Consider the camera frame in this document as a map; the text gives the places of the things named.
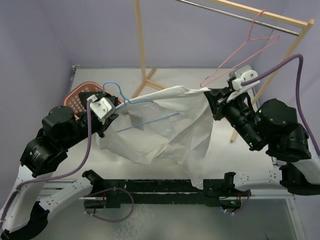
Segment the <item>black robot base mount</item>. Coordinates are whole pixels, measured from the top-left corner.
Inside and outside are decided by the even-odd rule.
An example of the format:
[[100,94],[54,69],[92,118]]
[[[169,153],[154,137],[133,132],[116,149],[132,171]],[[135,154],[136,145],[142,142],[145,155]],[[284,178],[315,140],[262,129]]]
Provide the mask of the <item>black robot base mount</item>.
[[[136,205],[205,205],[220,207],[227,198],[235,198],[241,192],[228,188],[223,179],[206,179],[203,189],[192,186],[187,179],[104,179],[101,184],[105,188],[119,187],[131,193]],[[114,196],[117,192],[108,192],[106,196]],[[127,194],[119,191],[123,204],[130,204]]]

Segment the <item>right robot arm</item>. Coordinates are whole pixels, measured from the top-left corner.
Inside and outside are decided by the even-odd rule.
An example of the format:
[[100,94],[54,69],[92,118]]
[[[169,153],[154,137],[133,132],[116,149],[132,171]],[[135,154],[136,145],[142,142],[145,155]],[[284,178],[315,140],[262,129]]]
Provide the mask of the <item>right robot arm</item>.
[[227,172],[217,187],[228,196],[251,189],[284,188],[300,196],[320,193],[320,164],[312,153],[311,134],[298,122],[295,108],[273,98],[254,110],[248,93],[228,100],[225,87],[205,92],[213,119],[226,119],[249,146],[285,162],[277,168],[253,173]]

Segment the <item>white shirt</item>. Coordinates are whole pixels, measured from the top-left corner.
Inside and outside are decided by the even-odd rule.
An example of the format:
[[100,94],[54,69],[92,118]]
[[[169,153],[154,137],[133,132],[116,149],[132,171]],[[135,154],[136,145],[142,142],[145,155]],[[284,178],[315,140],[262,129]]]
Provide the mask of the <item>white shirt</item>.
[[209,148],[213,116],[205,93],[209,88],[188,89],[178,85],[132,98],[152,100],[149,109],[159,114],[178,113],[165,120],[123,132],[130,125],[128,117],[119,115],[104,132],[96,137],[101,150],[108,150],[131,162],[149,165],[154,160],[172,159],[186,172],[193,187],[203,189],[203,164]]

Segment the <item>blue hanger hook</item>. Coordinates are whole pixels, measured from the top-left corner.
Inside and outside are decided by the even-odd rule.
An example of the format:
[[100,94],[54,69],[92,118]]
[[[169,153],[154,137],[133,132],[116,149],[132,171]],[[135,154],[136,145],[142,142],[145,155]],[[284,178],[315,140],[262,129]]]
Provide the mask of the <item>blue hanger hook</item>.
[[149,109],[155,103],[153,100],[132,100],[125,96],[119,83],[115,81],[105,81],[102,85],[102,89],[106,92],[106,85],[115,85],[118,89],[118,93],[122,98],[122,103],[116,107],[116,113],[128,117],[129,124],[125,125],[125,128],[118,129],[116,132],[124,132],[130,129],[144,130],[145,125],[156,123],[162,120],[167,120],[171,117],[175,117],[178,113],[165,114],[156,113],[154,109]]

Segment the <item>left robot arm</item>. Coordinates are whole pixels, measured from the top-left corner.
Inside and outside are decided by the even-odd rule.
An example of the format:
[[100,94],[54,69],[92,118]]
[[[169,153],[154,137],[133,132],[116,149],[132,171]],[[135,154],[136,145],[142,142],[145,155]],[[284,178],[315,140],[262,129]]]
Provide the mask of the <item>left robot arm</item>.
[[[103,179],[93,170],[85,171],[71,186],[42,199],[39,194],[48,181],[66,178],[78,172],[87,161],[92,135],[104,131],[118,117],[107,112],[104,121],[88,109],[80,119],[67,106],[51,109],[42,119],[42,128],[31,140],[20,158],[18,176],[1,210],[0,238],[2,240],[31,240],[38,236],[48,222],[61,210],[86,195],[98,196],[103,191]],[[70,148],[87,139],[87,148],[80,165],[65,174],[53,176]]]

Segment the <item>pink wire hanger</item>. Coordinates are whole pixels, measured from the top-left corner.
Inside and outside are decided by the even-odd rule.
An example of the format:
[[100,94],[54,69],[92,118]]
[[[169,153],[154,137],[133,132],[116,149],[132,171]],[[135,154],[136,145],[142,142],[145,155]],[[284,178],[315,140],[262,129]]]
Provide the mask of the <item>pink wire hanger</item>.
[[[222,76],[225,76],[226,74],[230,73],[231,71],[235,70],[237,67],[241,67],[244,63],[248,62],[249,60],[255,58],[260,53],[265,51],[266,49],[270,48],[272,45],[276,44],[279,39],[280,35],[269,35],[269,36],[262,36],[262,37],[253,37],[253,30],[254,26],[258,23],[258,18],[261,17],[264,13],[266,13],[267,10],[259,10],[258,13],[255,15],[254,19],[252,20],[252,23],[249,28],[249,32],[247,35],[246,40],[229,56],[227,57],[217,68],[214,72],[210,73],[201,83],[200,87],[204,88],[208,86],[213,81],[221,78]],[[255,42],[263,42],[266,45],[262,47],[260,50],[252,53],[249,55],[248,53],[245,53],[245,50],[249,49],[249,46],[251,43]],[[233,57],[239,57],[239,61],[230,69],[226,70],[224,73],[221,73],[217,75],[218,70],[220,70],[223,66],[225,66]]]

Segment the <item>dark pinstriped shirt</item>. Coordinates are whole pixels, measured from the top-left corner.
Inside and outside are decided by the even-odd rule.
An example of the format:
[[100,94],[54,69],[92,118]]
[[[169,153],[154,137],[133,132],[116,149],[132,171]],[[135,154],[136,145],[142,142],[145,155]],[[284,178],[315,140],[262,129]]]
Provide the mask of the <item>dark pinstriped shirt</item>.
[[119,101],[119,98],[116,97],[115,95],[111,95],[107,92],[103,92],[103,91],[90,91],[90,92],[80,92],[78,94],[78,97],[80,99],[81,104],[86,108],[87,107],[87,99],[91,96],[95,96],[98,100],[102,99],[102,98],[106,98],[109,99],[111,101],[111,103],[117,107],[121,102]]

